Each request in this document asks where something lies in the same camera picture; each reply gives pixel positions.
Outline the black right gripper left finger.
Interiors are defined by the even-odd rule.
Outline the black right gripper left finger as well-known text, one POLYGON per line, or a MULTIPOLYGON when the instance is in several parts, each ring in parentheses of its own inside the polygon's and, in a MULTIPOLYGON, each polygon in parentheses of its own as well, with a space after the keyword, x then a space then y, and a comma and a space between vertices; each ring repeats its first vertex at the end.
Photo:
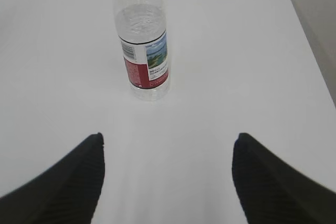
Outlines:
POLYGON ((91 223, 105 176, 101 133, 1 197, 1 223, 91 223))

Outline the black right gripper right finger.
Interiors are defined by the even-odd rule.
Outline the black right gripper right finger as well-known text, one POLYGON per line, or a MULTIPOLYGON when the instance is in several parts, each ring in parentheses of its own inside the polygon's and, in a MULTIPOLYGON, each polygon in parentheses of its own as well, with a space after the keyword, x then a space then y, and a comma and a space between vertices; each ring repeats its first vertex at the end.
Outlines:
POLYGON ((247 133, 234 143, 232 178, 248 223, 335 223, 335 192, 247 133))

